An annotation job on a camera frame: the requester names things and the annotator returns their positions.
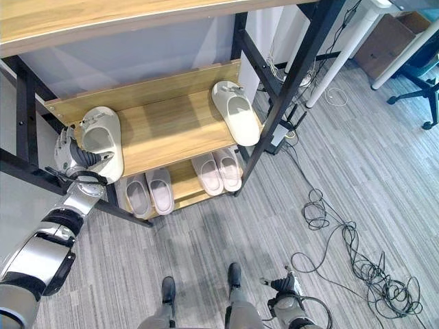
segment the gray carpet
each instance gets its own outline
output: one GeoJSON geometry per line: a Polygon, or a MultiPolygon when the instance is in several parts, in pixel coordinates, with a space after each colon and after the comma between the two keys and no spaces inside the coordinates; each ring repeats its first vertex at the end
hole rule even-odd
{"type": "MultiPolygon", "coordinates": [[[[348,62],[331,86],[347,93],[348,104],[335,107],[321,98],[309,111],[299,129],[300,163],[331,204],[357,222],[361,252],[378,261],[384,250],[393,278],[419,279],[420,318],[427,328],[439,328],[439,127],[420,128],[431,119],[425,99],[386,104],[391,95],[416,90],[403,77],[374,92],[366,74],[348,62]]],[[[258,93],[255,106],[264,102],[258,93]]],[[[294,252],[319,261],[324,251],[330,230],[313,232],[301,217],[307,193],[281,152],[262,156],[240,197],[178,210],[157,219],[154,229],[95,210],[75,245],[70,276],[58,294],[43,300],[35,328],[136,328],[159,305],[166,275],[176,279],[178,326],[223,328],[232,261],[241,263],[248,300],[267,318],[274,292],[258,279],[284,276],[294,252]]],[[[366,291],[350,270],[340,234],[322,274],[366,291]]],[[[379,328],[365,301],[314,273],[298,278],[304,293],[327,303],[334,328],[379,328]]],[[[323,309],[307,307],[325,327],[323,309]]],[[[384,328],[420,328],[413,316],[382,321],[384,328]]],[[[278,328],[276,321],[270,326],[278,328]]]]}

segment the white slipper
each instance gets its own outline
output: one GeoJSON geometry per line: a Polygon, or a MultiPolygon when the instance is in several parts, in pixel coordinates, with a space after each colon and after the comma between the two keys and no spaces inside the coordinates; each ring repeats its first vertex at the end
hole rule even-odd
{"type": "Polygon", "coordinates": [[[146,182],[154,200],[156,212],[167,215],[174,210],[171,176],[166,168],[154,169],[146,173],[146,182]]]}
{"type": "Polygon", "coordinates": [[[242,180],[239,172],[239,163],[235,152],[231,148],[219,149],[213,152],[224,188],[229,192],[238,191],[242,180]]]}
{"type": "Polygon", "coordinates": [[[116,182],[123,173],[121,146],[121,124],[116,112],[106,106],[89,110],[81,121],[82,147],[93,153],[112,152],[114,155],[96,172],[107,178],[108,183],[116,182]]]}
{"type": "Polygon", "coordinates": [[[129,177],[126,182],[126,198],[137,218],[146,218],[152,211],[150,193],[144,174],[129,177]]]}
{"type": "Polygon", "coordinates": [[[236,143],[251,146],[259,141],[259,125],[244,90],[231,81],[220,81],[212,88],[212,99],[236,143]]]}
{"type": "Polygon", "coordinates": [[[212,153],[192,158],[191,162],[206,193],[212,196],[221,194],[224,184],[212,153]]]}

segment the white desk leg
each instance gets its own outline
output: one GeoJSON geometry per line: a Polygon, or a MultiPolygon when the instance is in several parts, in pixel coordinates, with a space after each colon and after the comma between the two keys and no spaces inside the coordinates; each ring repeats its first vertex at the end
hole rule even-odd
{"type": "Polygon", "coordinates": [[[403,53],[392,62],[392,64],[375,80],[372,89],[377,90],[381,87],[398,69],[408,61],[419,48],[439,30],[439,19],[432,23],[403,53]]]}
{"type": "Polygon", "coordinates": [[[367,11],[366,15],[359,22],[358,27],[353,32],[352,38],[349,39],[347,44],[344,46],[342,52],[338,55],[337,59],[332,64],[327,74],[323,77],[323,80],[317,85],[316,89],[313,92],[313,95],[306,104],[307,108],[312,108],[314,106],[314,104],[317,102],[327,86],[331,83],[332,79],[335,77],[338,71],[342,68],[343,64],[348,60],[349,56],[352,54],[356,46],[362,40],[362,38],[370,29],[378,16],[378,8],[371,8],[367,11]]]}

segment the shoe rack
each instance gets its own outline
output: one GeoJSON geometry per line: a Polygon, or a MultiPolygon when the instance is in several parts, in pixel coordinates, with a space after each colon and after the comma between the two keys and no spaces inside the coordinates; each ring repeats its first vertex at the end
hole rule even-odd
{"type": "MultiPolygon", "coordinates": [[[[213,104],[211,89],[221,80],[237,82],[240,65],[241,60],[233,60],[55,99],[45,105],[63,124],[77,127],[79,144],[79,122],[91,108],[108,106],[117,112],[121,123],[122,179],[167,167],[171,173],[175,209],[179,209],[211,197],[198,182],[190,159],[236,144],[213,104]]],[[[119,204],[126,208],[122,193],[118,191],[119,204]]]]}

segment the white cable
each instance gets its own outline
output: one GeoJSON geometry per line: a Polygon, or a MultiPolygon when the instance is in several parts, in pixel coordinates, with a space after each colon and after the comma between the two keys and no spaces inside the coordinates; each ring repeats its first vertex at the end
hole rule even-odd
{"type": "Polygon", "coordinates": [[[344,90],[340,89],[340,88],[336,88],[336,87],[332,87],[328,90],[324,90],[324,99],[327,101],[328,104],[332,105],[332,106],[337,106],[337,107],[341,107],[341,106],[345,106],[348,103],[348,95],[344,92],[344,90]],[[332,98],[332,96],[330,95],[332,90],[337,90],[339,93],[344,94],[346,101],[344,101],[343,104],[336,104],[336,103],[332,103],[329,101],[329,99],[332,98]]]}

